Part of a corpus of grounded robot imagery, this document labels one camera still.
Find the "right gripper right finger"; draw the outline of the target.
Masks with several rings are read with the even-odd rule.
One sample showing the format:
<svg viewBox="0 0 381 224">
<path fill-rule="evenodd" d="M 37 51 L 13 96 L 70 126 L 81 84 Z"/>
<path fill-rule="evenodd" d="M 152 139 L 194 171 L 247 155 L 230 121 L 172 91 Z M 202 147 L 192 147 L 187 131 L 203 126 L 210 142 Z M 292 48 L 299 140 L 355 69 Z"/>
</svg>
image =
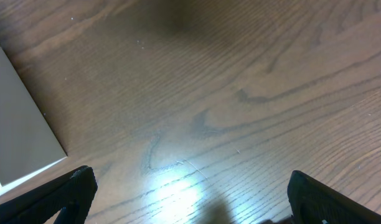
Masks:
<svg viewBox="0 0 381 224">
<path fill-rule="evenodd" d="M 287 195 L 293 223 L 381 224 L 378 213 L 299 170 L 292 171 Z"/>
</svg>

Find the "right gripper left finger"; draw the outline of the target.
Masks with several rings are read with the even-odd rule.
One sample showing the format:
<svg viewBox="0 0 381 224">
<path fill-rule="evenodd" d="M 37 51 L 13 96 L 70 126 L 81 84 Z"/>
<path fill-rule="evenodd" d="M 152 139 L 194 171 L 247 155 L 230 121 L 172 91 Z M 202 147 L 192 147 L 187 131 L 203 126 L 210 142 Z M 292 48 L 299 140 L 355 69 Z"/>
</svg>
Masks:
<svg viewBox="0 0 381 224">
<path fill-rule="evenodd" d="M 93 169 L 80 166 L 0 204 L 0 223 L 84 223 L 98 186 Z"/>
</svg>

